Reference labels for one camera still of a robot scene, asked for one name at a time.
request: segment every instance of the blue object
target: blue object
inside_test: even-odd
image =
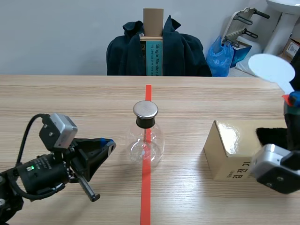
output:
[[[238,50],[233,49],[234,55],[233,55],[233,60],[232,60],[232,64],[231,64],[230,68],[235,67],[238,62],[242,61],[246,57],[246,55],[249,53],[251,48],[252,48],[252,46],[248,46],[246,48],[241,48]]]
[[[300,91],[294,91],[289,96],[289,102],[292,106],[300,108]]]
[[[219,36],[209,48],[206,59],[212,76],[228,76],[233,54],[234,51],[231,45],[222,46],[222,38]]]
[[[162,76],[163,43],[161,41],[146,41],[146,75]]]

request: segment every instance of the wooden table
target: wooden table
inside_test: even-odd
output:
[[[165,152],[152,171],[153,225],[299,224],[300,193],[282,195],[255,182],[213,181],[203,146],[213,120],[283,118],[282,92],[256,78],[0,76],[0,166],[14,165],[29,119],[63,113],[78,126],[77,137],[107,137],[117,149],[99,168],[91,186],[101,194],[90,202],[78,184],[30,203],[11,225],[139,225],[141,167],[128,159],[125,133],[135,122],[133,105],[152,84],[165,133]],[[30,132],[22,161],[47,153]]]

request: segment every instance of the red object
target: red object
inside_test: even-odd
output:
[[[285,99],[285,102],[287,103],[288,106],[293,106],[289,101],[289,96],[290,95],[283,95],[282,97]]]
[[[146,85],[146,101],[152,101],[152,86]],[[144,146],[142,159],[142,192],[140,225],[151,224],[151,129],[146,130],[147,146]]]

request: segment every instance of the glass jar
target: glass jar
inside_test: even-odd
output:
[[[129,157],[139,164],[146,159],[157,165],[165,148],[164,134],[155,122],[158,107],[151,101],[141,101],[135,104],[133,112],[136,121],[126,138]]]

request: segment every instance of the silver lid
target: silver lid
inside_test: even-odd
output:
[[[133,112],[140,119],[153,119],[158,114],[158,106],[151,101],[140,101],[133,107]]]

